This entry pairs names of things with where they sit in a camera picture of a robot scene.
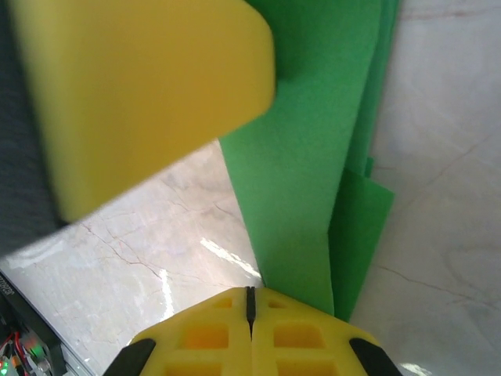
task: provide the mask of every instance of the white marble surface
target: white marble surface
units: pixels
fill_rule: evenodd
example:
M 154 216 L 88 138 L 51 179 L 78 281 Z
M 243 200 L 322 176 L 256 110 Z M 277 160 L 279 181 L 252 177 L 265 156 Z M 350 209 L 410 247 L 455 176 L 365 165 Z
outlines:
M 501 2 L 404 2 L 373 148 L 397 193 L 352 322 L 405 376 L 501 374 Z M 96 373 L 258 272 L 218 145 L 2 261 Z

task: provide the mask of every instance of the dark gray fabric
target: dark gray fabric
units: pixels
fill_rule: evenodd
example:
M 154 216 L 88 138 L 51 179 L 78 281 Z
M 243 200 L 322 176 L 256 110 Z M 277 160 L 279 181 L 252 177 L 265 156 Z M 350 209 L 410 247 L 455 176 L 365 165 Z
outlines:
M 0 0 L 0 256 L 60 228 L 7 5 Z

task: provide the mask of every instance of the marble floor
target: marble floor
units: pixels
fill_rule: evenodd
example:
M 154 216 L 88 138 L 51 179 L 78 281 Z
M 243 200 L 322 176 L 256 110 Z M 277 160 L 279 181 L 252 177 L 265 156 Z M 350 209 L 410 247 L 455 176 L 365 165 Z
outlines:
M 403 2 L 373 145 L 396 202 L 352 323 L 405 376 L 501 374 L 501 2 Z M 259 272 L 216 142 L 2 270 L 101 374 Z

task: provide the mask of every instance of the yellow robot part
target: yellow robot part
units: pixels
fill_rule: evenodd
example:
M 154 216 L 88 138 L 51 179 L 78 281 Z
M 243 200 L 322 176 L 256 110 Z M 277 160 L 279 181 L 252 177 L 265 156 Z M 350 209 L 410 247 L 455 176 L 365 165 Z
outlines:
M 267 288 L 233 288 L 138 334 L 104 376 L 401 376 L 366 332 Z
M 244 0 L 11 0 L 62 219 L 253 120 L 272 34 Z

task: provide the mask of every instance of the green foam sheet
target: green foam sheet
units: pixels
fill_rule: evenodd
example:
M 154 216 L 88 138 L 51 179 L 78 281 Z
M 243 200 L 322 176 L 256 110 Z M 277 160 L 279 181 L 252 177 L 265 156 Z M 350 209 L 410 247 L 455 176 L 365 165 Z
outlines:
M 364 97 L 369 87 L 378 96 L 382 85 L 382 79 L 371 77 L 387 5 L 382 0 L 247 2 L 272 28 L 277 97 L 267 114 L 221 139 L 226 165 L 265 284 L 334 314 L 338 296 L 342 304 L 354 304 L 365 260 L 391 204 L 391 194 L 363 176 L 372 169 L 364 150 L 373 127 L 364 122 L 373 122 L 375 115 L 360 120 L 361 103 L 368 103 L 369 112 L 378 103 Z M 389 3 L 395 11 L 396 1 Z M 355 123 L 363 137 L 352 139 Z M 350 150 L 356 160 L 363 159 L 360 172 L 344 168 Z M 347 210 L 344 222 L 339 215 Z M 365 226 L 371 235 L 354 241 Z M 340 229 L 349 237 L 341 239 Z M 354 278 L 341 262 L 355 262 L 360 254 L 364 266 L 348 268 Z M 346 290 L 350 298 L 339 294 L 343 287 L 333 289 L 346 278 L 353 286 Z

